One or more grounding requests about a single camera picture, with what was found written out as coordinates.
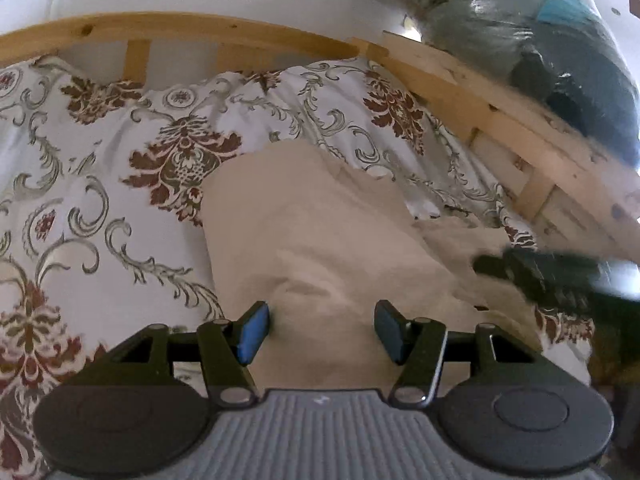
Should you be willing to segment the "plastic bag of clothes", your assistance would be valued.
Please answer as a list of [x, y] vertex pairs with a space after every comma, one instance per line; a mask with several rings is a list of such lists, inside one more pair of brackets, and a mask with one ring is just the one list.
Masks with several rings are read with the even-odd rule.
[[423, 42], [639, 163], [639, 88], [593, 0], [405, 0]]

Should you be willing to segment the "white floral bed quilt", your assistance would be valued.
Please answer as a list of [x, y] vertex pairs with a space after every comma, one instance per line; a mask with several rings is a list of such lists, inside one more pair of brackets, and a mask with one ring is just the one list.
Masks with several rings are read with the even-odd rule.
[[1, 73], [1, 474], [40, 479], [39, 401], [141, 326], [223, 313], [204, 180], [305, 140], [398, 184], [413, 217], [534, 247], [489, 170], [382, 66], [352, 58], [145, 90], [44, 56]]

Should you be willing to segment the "beige hooded jacket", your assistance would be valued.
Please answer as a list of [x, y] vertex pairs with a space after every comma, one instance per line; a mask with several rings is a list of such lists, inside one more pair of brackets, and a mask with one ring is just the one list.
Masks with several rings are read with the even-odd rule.
[[454, 332], [492, 323], [539, 349], [533, 307], [479, 276], [506, 232], [458, 216], [418, 220], [398, 185], [304, 141], [222, 164], [203, 184], [203, 229], [224, 315], [268, 304], [250, 371], [262, 388], [389, 389], [399, 370], [373, 328], [375, 305]]

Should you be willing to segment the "wooden bed frame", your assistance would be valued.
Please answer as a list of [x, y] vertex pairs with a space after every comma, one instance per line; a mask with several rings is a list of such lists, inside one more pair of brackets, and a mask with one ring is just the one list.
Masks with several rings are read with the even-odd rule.
[[514, 90], [471, 70], [454, 56], [384, 32], [380, 44], [347, 42], [291, 27], [214, 14], [107, 13], [63, 18], [9, 32], [1, 63], [90, 42], [126, 42], [124, 77], [144, 81], [151, 44], [159, 39], [216, 44], [216, 69], [269, 70], [280, 54], [349, 58], [362, 54], [390, 70], [467, 146], [492, 141], [532, 167], [515, 208], [527, 220], [554, 190], [574, 200], [613, 248], [639, 258], [639, 176], [594, 142]]

